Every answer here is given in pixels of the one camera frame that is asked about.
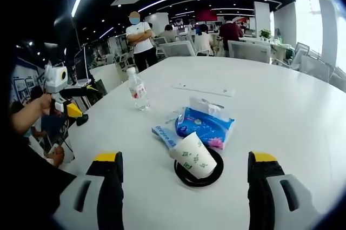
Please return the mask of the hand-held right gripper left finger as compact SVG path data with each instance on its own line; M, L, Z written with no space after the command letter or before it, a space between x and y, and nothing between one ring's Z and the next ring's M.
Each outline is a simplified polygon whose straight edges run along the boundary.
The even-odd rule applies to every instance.
M123 179L122 152L97 155L60 194L54 220L61 229L123 229Z

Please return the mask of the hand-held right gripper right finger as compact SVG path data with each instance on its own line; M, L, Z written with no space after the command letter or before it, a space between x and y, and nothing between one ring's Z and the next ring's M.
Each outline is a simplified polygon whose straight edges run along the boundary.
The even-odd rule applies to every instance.
M249 152L249 229L312 229L321 214L310 191L268 153Z

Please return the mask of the person's left hand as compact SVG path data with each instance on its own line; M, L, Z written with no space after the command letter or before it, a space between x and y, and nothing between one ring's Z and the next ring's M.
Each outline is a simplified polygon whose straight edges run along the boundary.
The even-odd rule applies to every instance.
M51 101L52 101L51 95L43 94L37 100L39 102L39 106L40 106L41 112L43 114L50 114Z

